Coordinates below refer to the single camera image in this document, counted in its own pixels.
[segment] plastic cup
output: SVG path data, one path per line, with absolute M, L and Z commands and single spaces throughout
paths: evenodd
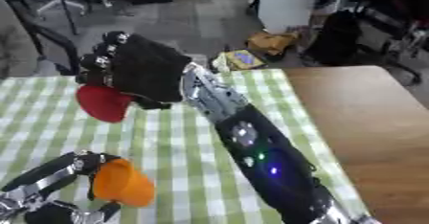
M 116 159 L 101 166 L 94 179 L 93 191 L 102 200 L 143 207 L 152 201 L 155 187 L 127 160 Z

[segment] blue led light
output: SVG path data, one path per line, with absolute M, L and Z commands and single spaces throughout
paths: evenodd
M 271 168 L 271 174 L 277 174 L 278 171 L 277 168 Z

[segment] robotic arm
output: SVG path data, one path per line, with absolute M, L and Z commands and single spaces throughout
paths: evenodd
M 241 94 L 203 67 L 189 64 L 181 83 L 185 101 L 214 124 L 220 140 L 260 197 L 292 224 L 376 224 L 353 220 L 312 176 L 315 167 Z
M 137 34 L 115 32 L 103 38 L 94 54 L 82 58 L 81 65 L 88 71 L 77 77 L 79 83 L 111 91 L 109 96 L 95 94 L 94 90 L 86 94 L 93 97 L 78 96 L 89 114 L 97 117 L 124 109 L 115 112 L 115 116 L 104 117 L 118 122 L 127 102 L 135 101 L 144 109 L 165 109 L 171 102 L 184 100 L 214 124 L 244 176 L 285 223 L 379 224 L 366 215 L 351 219 L 313 176 L 316 169 L 305 156 L 255 106 L 219 83 L 208 70 L 174 49 Z M 112 99 L 112 94 L 122 97 Z M 107 221 L 120 208 L 117 203 L 109 203 L 95 213 L 84 213 L 74 205 L 46 199 L 51 192 L 75 181 L 77 175 L 93 177 L 101 164 L 114 158 L 107 154 L 70 153 L 16 178 L 0 194 L 0 224 L 11 223 L 20 213 L 30 224 Z

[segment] checkered tablecloth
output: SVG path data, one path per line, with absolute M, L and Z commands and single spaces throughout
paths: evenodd
M 234 72 L 222 79 L 318 166 L 318 176 L 352 214 L 366 211 L 281 70 Z M 0 84 L 2 186 L 63 153 L 107 151 L 131 160 L 157 187 L 150 206 L 124 207 L 111 223 L 281 223 L 196 110 L 186 104 L 169 111 L 131 107 L 122 123 L 102 123 L 79 109 L 76 90 L 72 78 L 60 77 L 10 78 Z M 87 188 L 81 177 L 52 197 L 94 209 L 97 203 L 86 200 Z

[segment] floor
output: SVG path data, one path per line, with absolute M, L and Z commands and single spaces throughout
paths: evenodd
M 96 7 L 85 16 L 74 12 L 79 26 L 79 35 L 72 36 L 67 22 L 60 10 L 47 12 L 46 26 L 69 36 L 78 46 L 81 54 L 91 50 L 103 33 L 123 30 L 142 34 L 161 41 L 186 54 L 216 56 L 225 45 L 232 49 L 243 48 L 245 39 L 259 31 L 262 26 L 258 19 L 244 13 L 248 0 L 174 0 L 170 4 L 127 7 L 134 16 L 120 16 L 111 9 Z M 63 62 L 65 55 L 50 46 L 49 58 Z M 407 89 L 429 108 L 429 55 L 423 53 L 417 60 L 407 60 L 410 66 L 423 73 L 424 82 Z M 271 63 L 274 68 L 303 67 L 295 51 L 289 52 L 284 60 Z M 405 83 L 408 77 L 397 70 L 394 77 Z

